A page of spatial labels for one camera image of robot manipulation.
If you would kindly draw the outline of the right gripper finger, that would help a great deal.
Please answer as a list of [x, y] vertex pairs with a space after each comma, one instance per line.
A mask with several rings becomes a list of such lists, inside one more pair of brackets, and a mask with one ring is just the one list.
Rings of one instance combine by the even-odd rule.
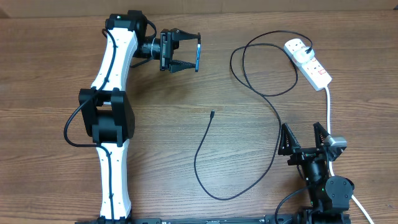
[[317, 148], [321, 148], [325, 139], [330, 135], [329, 132], [319, 123], [313, 124], [314, 135], [315, 135], [315, 145]]
[[278, 155], [290, 156], [296, 153], [299, 149], [301, 149], [301, 145], [297, 141], [297, 138], [294, 136], [288, 124], [282, 124]]

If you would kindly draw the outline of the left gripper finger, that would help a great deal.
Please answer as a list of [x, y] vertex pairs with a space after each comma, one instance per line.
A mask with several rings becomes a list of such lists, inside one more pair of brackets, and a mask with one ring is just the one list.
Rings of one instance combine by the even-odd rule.
[[174, 28], [171, 30], [171, 42], [180, 42], [182, 40], [191, 40], [191, 39], [201, 39], [201, 35], [198, 32], [197, 34], [191, 34], [189, 32], [185, 32], [181, 29]]
[[181, 70], [185, 70], [185, 69], [189, 69], [189, 68], [197, 69], [197, 66], [195, 63], [185, 62], [185, 61], [181, 61], [181, 60], [172, 60], [169, 63], [169, 72], [170, 73], [179, 72]]

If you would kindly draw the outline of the blue Samsung Galaxy smartphone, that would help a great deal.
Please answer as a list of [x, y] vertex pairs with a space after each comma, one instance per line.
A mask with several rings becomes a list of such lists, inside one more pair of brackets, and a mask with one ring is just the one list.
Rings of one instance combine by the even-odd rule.
[[195, 61], [195, 72], [199, 71], [199, 64], [200, 64], [200, 54], [201, 54], [201, 43], [197, 43], [197, 55]]

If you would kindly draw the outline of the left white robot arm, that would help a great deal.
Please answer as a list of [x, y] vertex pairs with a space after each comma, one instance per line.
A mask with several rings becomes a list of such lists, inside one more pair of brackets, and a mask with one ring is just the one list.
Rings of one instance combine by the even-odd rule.
[[89, 89], [79, 92], [86, 132], [93, 140], [101, 166], [102, 206], [95, 223], [132, 223], [132, 203], [127, 187], [127, 152], [134, 135], [135, 116], [126, 93], [133, 58], [144, 64], [159, 61], [161, 71], [193, 68], [198, 62], [173, 58], [183, 40], [201, 40], [178, 28], [147, 35], [154, 24], [141, 11], [111, 14], [105, 21], [106, 49], [101, 68]]

